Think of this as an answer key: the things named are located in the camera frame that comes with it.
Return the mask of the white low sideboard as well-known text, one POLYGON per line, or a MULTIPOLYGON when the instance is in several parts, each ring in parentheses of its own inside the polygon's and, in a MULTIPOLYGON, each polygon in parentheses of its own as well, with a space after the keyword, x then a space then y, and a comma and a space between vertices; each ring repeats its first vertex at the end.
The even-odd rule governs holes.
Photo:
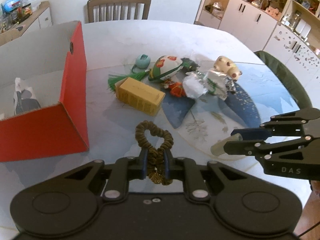
POLYGON ((23 34, 51 27, 52 25, 50 3, 43 1, 40 3, 39 9, 33 12, 25 21, 1 33, 1 46, 21 37, 23 34))

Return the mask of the small orange toy figure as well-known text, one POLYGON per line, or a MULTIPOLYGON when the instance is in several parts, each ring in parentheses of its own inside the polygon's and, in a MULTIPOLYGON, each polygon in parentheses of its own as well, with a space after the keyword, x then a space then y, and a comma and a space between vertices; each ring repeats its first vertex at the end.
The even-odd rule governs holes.
POLYGON ((162 85, 163 85, 163 87, 165 89, 169 90, 169 93, 172 96, 175 96, 175 97, 178 97, 178 98, 186 97, 186 93, 184 91, 184 88, 183 88, 181 82, 174 82, 174 81, 168 79, 168 80, 165 80, 162 83, 162 85))

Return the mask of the yellow carton box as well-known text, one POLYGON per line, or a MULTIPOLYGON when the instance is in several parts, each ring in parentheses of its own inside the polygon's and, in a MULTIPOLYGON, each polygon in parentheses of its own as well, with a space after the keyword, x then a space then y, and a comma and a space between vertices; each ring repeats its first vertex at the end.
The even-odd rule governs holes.
POLYGON ((161 107, 165 93, 127 77, 116 83, 116 97, 147 115, 155 116, 161 107))

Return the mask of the beige pig figurine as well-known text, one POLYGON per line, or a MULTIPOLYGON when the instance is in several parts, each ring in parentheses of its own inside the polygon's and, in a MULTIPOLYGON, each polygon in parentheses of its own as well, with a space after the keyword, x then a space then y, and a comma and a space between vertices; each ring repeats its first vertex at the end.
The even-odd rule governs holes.
POLYGON ((242 75, 241 70, 237 65, 225 56, 219 56, 214 63, 214 69, 218 72, 226 74, 233 81, 238 81, 239 77, 242 75))

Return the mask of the white wall cabinet unit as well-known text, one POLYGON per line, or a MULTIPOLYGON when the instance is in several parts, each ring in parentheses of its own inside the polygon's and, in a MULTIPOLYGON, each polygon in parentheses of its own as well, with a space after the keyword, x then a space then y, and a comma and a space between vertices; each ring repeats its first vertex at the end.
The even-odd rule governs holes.
POLYGON ((202 0, 196 22, 232 34, 283 64, 317 64, 319 0, 202 0))

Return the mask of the brown wooden chair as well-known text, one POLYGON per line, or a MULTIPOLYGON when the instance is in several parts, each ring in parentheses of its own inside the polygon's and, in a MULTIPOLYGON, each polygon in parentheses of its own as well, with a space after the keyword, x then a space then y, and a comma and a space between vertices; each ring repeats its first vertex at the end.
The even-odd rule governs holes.
POLYGON ((151 0, 88 0, 88 23, 147 20, 151 0))

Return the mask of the beige cylinder tube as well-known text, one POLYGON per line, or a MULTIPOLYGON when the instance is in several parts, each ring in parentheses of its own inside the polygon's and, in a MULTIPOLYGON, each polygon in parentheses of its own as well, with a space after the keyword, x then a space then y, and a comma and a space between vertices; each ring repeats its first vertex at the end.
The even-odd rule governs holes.
POLYGON ((243 138, 240 133, 236 133, 234 135, 231 135, 227 137, 226 139, 220 140, 217 143, 215 143, 210 148, 210 152, 213 156, 220 156, 222 154, 225 154, 224 146, 227 142, 230 141, 242 141, 243 138))

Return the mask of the dark bead packet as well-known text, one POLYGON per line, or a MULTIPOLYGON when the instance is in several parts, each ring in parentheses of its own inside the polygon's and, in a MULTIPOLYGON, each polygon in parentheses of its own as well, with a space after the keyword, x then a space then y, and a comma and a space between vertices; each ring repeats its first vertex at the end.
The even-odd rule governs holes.
POLYGON ((200 67, 194 60, 191 60, 189 58, 184 57, 181 58, 181 60, 184 73, 197 71, 200 67))

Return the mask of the teal pencil sharpener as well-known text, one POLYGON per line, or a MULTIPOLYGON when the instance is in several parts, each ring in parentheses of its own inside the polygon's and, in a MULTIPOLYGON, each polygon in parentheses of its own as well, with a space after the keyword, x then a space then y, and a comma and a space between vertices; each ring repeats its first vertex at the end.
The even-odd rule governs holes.
POLYGON ((151 62, 151 58, 146 54, 139 55, 136 60, 135 64, 133 65, 131 72, 132 73, 140 73, 148 69, 151 62))

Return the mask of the red cardboard box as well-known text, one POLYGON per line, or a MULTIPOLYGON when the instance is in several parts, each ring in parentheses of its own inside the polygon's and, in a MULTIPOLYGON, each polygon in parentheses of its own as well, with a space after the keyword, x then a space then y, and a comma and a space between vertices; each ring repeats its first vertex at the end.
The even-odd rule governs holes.
POLYGON ((85 152, 86 71, 82 24, 40 29, 1 46, 1 161, 85 152), (33 88, 41 108, 14 115, 15 79, 33 88))

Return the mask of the green cushioned chair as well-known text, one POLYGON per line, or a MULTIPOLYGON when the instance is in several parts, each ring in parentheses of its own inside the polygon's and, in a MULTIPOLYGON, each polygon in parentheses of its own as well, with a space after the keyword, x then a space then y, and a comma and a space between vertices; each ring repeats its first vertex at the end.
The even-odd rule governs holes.
POLYGON ((284 85, 300 109, 312 108, 312 103, 306 90, 287 66, 265 51, 259 50, 254 53, 284 85))

